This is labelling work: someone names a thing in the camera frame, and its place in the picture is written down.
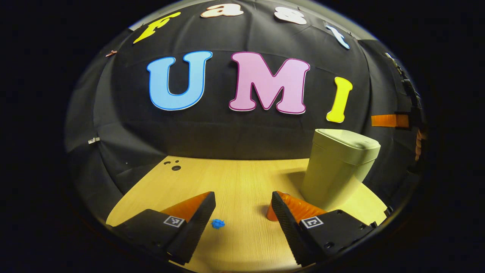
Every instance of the yellow letter f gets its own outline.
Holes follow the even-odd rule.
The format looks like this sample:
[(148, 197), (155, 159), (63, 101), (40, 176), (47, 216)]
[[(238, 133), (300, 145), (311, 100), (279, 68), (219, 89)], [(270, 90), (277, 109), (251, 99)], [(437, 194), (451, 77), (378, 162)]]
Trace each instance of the yellow letter f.
[(140, 35), (140, 37), (138, 37), (138, 39), (136, 39), (133, 42), (133, 44), (147, 38), (148, 36), (150, 36), (152, 34), (154, 34), (156, 28), (160, 28), (160, 27), (164, 26), (168, 22), (168, 20), (170, 20), (170, 18), (177, 17), (179, 15), (180, 15), (180, 12), (176, 12), (172, 15), (163, 17), (162, 19), (156, 20), (155, 22), (149, 24), (148, 27), (145, 29), (145, 31)]

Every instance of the blue object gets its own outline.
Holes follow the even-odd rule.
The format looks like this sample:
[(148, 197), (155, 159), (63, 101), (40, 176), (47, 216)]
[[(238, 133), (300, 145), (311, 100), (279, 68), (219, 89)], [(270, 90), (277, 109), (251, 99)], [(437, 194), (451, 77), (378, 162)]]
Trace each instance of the blue object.
[(224, 221), (221, 221), (219, 219), (214, 219), (212, 220), (212, 227), (215, 228), (215, 229), (219, 229), (220, 227), (223, 227), (225, 226), (226, 224), (224, 223)]
[(346, 49), (349, 49), (350, 46), (344, 42), (344, 37), (342, 34), (340, 34), (340, 32), (338, 30), (336, 30), (334, 27), (331, 27), (331, 26), (327, 26), (328, 29), (330, 29), (333, 33), (333, 35), (335, 36), (335, 38), (337, 38), (337, 41), (343, 46), (345, 47)]
[(149, 91), (152, 103), (167, 111), (181, 110), (196, 104), (204, 93), (206, 61), (210, 58), (210, 51), (195, 51), (183, 57), (189, 63), (189, 87), (180, 95), (174, 95), (168, 90), (168, 72), (175, 63), (174, 57), (158, 59), (148, 64), (146, 69), (150, 71)]

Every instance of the orange tape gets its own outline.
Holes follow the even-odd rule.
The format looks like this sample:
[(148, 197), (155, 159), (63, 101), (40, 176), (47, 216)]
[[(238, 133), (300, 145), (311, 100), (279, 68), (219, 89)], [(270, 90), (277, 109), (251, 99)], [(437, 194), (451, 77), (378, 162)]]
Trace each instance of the orange tape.
[(371, 116), (372, 126), (409, 128), (408, 115), (379, 115)]

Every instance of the yellow letter i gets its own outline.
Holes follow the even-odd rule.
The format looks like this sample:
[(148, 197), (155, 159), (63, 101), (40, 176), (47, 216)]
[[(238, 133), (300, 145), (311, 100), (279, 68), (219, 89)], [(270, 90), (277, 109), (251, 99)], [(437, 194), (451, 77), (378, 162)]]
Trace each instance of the yellow letter i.
[(352, 83), (341, 77), (335, 77), (335, 84), (337, 85), (337, 93), (335, 94), (335, 101), (332, 110), (327, 114), (327, 120), (331, 122), (342, 123), (345, 116), (343, 111), (347, 104), (349, 92), (352, 90)]

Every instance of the metal clip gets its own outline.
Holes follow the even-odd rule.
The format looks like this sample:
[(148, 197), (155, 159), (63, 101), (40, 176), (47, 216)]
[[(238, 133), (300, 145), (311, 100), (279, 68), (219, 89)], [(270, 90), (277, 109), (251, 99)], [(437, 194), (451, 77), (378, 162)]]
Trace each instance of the metal clip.
[(99, 138), (98, 137), (94, 137), (94, 138), (88, 140), (88, 144), (93, 144), (93, 143), (98, 142), (98, 141), (99, 141)]
[(397, 71), (399, 72), (399, 75), (401, 75), (401, 76), (402, 76), (402, 75), (403, 75), (403, 73), (402, 73), (401, 68), (399, 67), (399, 65), (397, 65), (396, 60), (394, 60), (394, 58), (392, 58), (392, 57), (391, 57), (391, 55), (389, 55), (389, 53), (387, 53), (387, 52), (386, 52), (385, 54), (386, 54), (386, 56), (387, 56), (389, 59), (391, 59), (391, 60), (392, 60), (392, 63), (393, 63), (393, 65), (395, 66), (395, 68), (397, 69)]

